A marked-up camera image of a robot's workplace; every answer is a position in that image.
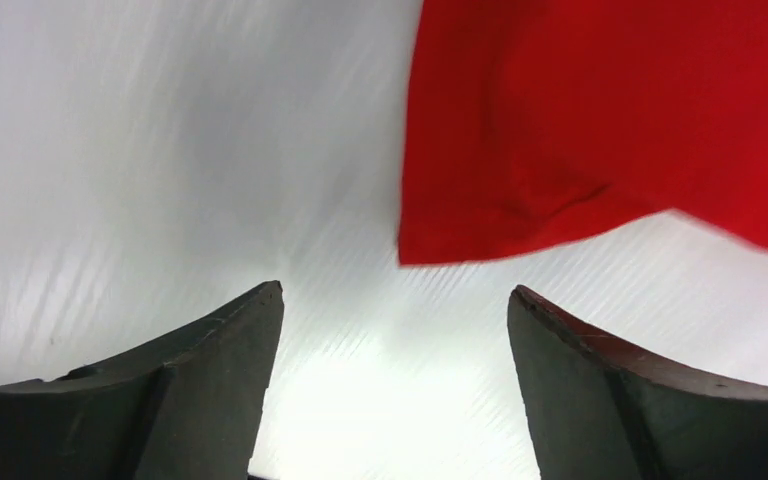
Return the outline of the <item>red t-shirt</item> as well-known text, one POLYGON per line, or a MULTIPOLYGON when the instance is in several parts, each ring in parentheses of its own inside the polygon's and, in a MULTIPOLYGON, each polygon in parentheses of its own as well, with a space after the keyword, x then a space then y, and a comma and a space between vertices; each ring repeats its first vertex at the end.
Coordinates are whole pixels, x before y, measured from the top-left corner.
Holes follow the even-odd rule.
POLYGON ((677 210, 768 250, 768 1, 427 1, 398 258, 494 260, 677 210))

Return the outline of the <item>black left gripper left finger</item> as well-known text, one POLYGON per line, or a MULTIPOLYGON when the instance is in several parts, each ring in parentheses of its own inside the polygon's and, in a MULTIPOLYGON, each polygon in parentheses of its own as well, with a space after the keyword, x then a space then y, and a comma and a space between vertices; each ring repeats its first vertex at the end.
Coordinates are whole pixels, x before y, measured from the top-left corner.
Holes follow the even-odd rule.
POLYGON ((0 386, 0 479, 246 479, 284 316, 264 282, 60 378, 0 386))

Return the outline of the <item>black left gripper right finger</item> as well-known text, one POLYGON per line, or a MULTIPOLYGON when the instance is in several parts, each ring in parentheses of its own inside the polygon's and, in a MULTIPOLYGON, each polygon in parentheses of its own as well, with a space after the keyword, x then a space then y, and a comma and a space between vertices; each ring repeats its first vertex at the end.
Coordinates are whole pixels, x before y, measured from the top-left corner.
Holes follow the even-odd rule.
POLYGON ((507 327, 543 478, 768 480, 768 386, 670 360, 522 286, 507 327))

